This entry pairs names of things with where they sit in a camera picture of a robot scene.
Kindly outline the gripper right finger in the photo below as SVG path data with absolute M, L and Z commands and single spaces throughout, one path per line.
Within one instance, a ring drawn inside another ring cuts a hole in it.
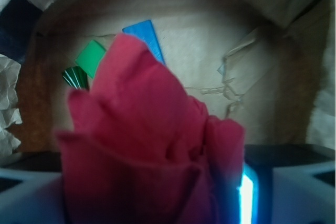
M 240 223 L 335 223 L 335 150 L 248 144 L 239 192 Z

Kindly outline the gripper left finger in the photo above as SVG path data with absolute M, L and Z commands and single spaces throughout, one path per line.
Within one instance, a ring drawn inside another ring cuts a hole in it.
M 60 154 L 1 158 L 1 223 L 65 223 Z

